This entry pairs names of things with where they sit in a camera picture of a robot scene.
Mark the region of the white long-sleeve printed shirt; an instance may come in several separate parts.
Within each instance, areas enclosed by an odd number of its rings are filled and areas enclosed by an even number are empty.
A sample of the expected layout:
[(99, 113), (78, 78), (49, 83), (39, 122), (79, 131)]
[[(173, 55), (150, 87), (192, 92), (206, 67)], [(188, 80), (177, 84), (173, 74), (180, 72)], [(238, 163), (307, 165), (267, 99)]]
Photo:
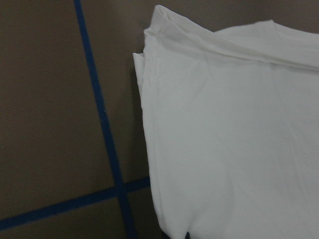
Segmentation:
[(156, 5), (134, 54), (151, 191), (171, 239), (319, 236), (319, 36), (212, 32)]

